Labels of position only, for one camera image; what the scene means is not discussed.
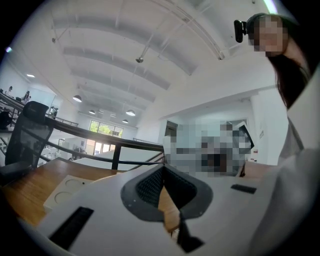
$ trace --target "office chair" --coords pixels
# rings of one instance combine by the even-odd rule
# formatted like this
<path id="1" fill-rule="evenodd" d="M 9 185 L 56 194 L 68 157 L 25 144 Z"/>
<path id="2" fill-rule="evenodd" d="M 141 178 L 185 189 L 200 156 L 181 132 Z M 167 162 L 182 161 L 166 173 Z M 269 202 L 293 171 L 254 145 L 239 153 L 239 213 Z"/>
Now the office chair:
<path id="1" fill-rule="evenodd" d="M 37 168 L 39 157 L 53 127 L 46 124 L 48 107 L 36 101 L 28 102 L 19 115 L 5 154 L 5 166 L 0 167 L 0 186 L 21 178 Z"/>

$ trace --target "white ceiling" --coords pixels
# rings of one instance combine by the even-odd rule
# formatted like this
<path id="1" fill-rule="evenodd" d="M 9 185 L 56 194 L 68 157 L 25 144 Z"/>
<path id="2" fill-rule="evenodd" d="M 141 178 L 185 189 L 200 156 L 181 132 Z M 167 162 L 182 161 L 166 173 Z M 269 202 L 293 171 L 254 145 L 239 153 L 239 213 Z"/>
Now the white ceiling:
<path id="1" fill-rule="evenodd" d="M 126 118 L 136 126 L 177 81 L 246 54 L 248 45 L 234 40 L 233 22 L 267 12 L 263 0 L 255 2 L 59 0 L 50 7 L 49 34 L 75 81 L 75 90 L 68 92 L 83 99 L 78 110 L 102 109 L 116 114 L 113 122 Z M 143 53 L 143 63 L 137 63 Z M 19 62 L 22 73 L 30 69 Z M 50 86 L 65 98 L 73 96 Z M 136 116 L 126 115 L 128 109 Z"/>

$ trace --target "window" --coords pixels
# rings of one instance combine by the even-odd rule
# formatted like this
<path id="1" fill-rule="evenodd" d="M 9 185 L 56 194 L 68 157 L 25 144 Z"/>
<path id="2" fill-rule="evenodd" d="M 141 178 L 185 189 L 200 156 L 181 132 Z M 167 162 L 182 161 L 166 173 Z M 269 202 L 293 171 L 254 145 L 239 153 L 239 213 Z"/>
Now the window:
<path id="1" fill-rule="evenodd" d="M 91 120 L 89 131 L 105 134 L 113 137 L 122 137 L 123 128 L 110 125 L 104 122 Z M 94 140 L 88 139 L 85 146 L 85 151 L 88 155 L 103 154 L 108 151 L 115 150 L 115 145 L 103 144 Z"/>
<path id="2" fill-rule="evenodd" d="M 89 131 L 99 133 L 99 134 L 105 134 L 109 136 L 114 136 L 121 138 L 123 133 L 123 128 L 117 127 L 114 125 L 110 125 L 104 122 L 98 122 L 91 120 Z"/>

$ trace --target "wooden desk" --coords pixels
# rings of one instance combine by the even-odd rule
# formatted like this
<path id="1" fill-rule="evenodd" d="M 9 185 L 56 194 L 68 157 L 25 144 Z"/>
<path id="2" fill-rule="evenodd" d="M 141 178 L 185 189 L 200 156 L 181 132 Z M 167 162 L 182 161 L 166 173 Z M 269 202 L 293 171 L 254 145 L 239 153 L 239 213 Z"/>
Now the wooden desk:
<path id="1" fill-rule="evenodd" d="M 46 215 L 44 202 L 67 175 L 96 181 L 116 173 L 116 170 L 56 158 L 38 167 L 22 179 L 3 187 L 2 191 L 17 215 L 31 225 L 37 226 Z M 179 226 L 179 210 L 165 188 L 160 194 L 158 209 L 164 212 L 166 230 L 168 232 L 175 230 Z"/>

